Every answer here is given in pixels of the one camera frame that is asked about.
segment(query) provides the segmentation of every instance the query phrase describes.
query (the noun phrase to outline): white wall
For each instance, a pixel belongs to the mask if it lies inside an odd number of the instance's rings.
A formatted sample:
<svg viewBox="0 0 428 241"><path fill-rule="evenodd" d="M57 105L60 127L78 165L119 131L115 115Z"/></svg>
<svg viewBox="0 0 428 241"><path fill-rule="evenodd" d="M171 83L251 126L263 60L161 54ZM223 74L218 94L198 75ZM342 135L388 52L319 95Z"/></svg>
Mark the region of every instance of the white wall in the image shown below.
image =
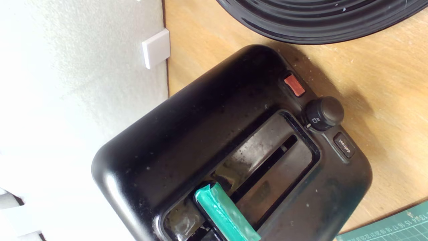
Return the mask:
<svg viewBox="0 0 428 241"><path fill-rule="evenodd" d="M161 0L0 0L0 187L46 239L132 240L90 166L167 98L141 52L162 29Z"/></svg>

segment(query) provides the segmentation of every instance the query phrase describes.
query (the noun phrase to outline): green cutting mat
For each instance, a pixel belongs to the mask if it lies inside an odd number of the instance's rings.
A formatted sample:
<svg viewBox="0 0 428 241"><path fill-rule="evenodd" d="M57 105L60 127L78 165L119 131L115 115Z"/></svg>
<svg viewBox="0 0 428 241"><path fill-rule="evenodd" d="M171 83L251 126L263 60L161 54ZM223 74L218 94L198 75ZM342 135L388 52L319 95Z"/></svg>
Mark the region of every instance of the green cutting mat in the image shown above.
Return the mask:
<svg viewBox="0 0 428 241"><path fill-rule="evenodd" d="M338 241L428 241L428 201L336 238Z"/></svg>

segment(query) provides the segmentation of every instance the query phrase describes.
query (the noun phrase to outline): wooden surface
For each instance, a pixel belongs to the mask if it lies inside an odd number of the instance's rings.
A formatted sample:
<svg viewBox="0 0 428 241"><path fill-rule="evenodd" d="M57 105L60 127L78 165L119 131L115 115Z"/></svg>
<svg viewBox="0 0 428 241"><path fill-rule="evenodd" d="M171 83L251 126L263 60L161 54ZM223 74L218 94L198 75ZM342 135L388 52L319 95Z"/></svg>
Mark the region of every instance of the wooden surface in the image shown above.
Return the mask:
<svg viewBox="0 0 428 241"><path fill-rule="evenodd" d="M214 0L165 0L174 94L249 44L280 51L318 95L345 108L343 126L366 154L373 183L343 231L428 196L428 9L379 33L299 46L258 35Z"/></svg>

